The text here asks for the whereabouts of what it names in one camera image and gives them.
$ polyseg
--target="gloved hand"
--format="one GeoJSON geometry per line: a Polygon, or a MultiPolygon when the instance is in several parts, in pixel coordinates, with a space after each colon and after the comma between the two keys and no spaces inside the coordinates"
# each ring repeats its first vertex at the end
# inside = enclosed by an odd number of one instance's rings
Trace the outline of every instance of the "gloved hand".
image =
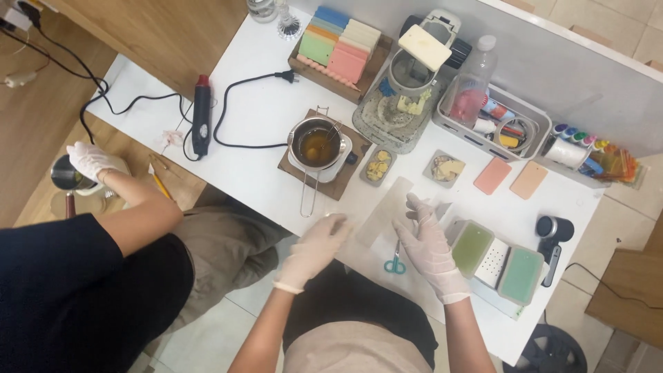
{"type": "Polygon", "coordinates": [[[415,238],[398,220],[392,224],[410,261],[433,286],[442,304],[448,305],[469,297],[472,290],[453,261],[435,210],[413,193],[408,193],[407,198],[406,206],[412,211],[408,211],[406,216],[419,222],[418,237],[415,238]]]}
{"type": "Polygon", "coordinates": [[[345,214],[320,219],[290,247],[290,256],[274,278],[274,287],[293,294],[303,292],[304,284],[332,262],[351,231],[345,214]]]}
{"type": "Polygon", "coordinates": [[[69,162],[80,172],[83,176],[100,183],[97,175],[103,169],[115,169],[108,154],[101,150],[96,145],[82,143],[77,141],[74,146],[67,146],[67,153],[69,153],[69,162]]]}

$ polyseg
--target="metal pouring pitcher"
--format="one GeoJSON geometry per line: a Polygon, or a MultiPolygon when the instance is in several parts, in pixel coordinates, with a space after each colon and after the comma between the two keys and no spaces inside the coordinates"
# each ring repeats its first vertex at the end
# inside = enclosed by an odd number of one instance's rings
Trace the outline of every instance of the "metal pouring pitcher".
{"type": "Polygon", "coordinates": [[[65,154],[55,161],[50,170],[50,179],[56,187],[68,191],[65,196],[65,217],[67,219],[76,215],[74,190],[88,189],[97,184],[72,166],[69,162],[69,154],[65,154]]]}
{"type": "Polygon", "coordinates": [[[329,108],[321,108],[318,106],[316,108],[316,114],[312,117],[308,117],[301,122],[297,123],[292,131],[288,134],[288,151],[294,157],[295,161],[304,168],[304,184],[302,186],[302,201],[299,206],[299,213],[305,218],[313,215],[314,208],[316,206],[316,195],[318,194],[318,179],[320,178],[320,171],[324,170],[334,163],[336,163],[347,144],[341,136],[341,127],[343,124],[339,121],[332,121],[326,115],[329,113],[329,108]],[[318,110],[324,109],[327,110],[325,115],[319,113],[318,110]],[[324,162],[311,161],[304,156],[304,150],[302,148],[302,142],[305,140],[306,136],[311,132],[316,130],[327,131],[327,143],[325,147],[331,147],[331,158],[330,160],[325,160],[324,162]],[[302,209],[304,208],[304,192],[306,191],[306,177],[308,173],[317,173],[316,175],[316,187],[313,194],[313,205],[311,205],[311,213],[304,215],[302,209]]]}

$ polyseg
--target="person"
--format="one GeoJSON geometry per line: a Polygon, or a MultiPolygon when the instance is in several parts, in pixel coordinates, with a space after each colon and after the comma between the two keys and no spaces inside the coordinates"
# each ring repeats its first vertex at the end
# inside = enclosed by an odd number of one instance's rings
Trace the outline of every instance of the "person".
{"type": "Polygon", "coordinates": [[[0,230],[0,372],[126,372],[150,341],[276,268],[289,233],[267,219],[182,213],[98,147],[67,152],[131,207],[0,230]]]}
{"type": "MultiPolygon", "coordinates": [[[[434,210],[408,194],[418,237],[394,221],[416,270],[444,304],[451,372],[495,372],[434,210]]],[[[333,259],[349,235],[344,215],[321,219],[290,249],[229,373],[432,372],[438,344],[423,310],[333,259]]]]}

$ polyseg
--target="tape roll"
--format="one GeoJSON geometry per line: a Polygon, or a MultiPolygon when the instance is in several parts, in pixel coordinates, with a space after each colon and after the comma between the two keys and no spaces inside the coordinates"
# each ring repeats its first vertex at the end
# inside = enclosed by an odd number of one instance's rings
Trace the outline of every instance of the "tape roll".
{"type": "Polygon", "coordinates": [[[587,158],[587,149],[557,137],[544,157],[577,169],[587,158]]]}

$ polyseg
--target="scissors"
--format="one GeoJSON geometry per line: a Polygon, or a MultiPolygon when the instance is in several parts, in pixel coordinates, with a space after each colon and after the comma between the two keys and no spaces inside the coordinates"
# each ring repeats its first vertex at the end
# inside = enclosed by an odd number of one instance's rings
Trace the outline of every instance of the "scissors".
{"type": "Polygon", "coordinates": [[[405,265],[398,260],[400,253],[400,240],[396,242],[396,251],[394,252],[394,259],[385,262],[385,271],[402,275],[405,273],[405,265]]]}

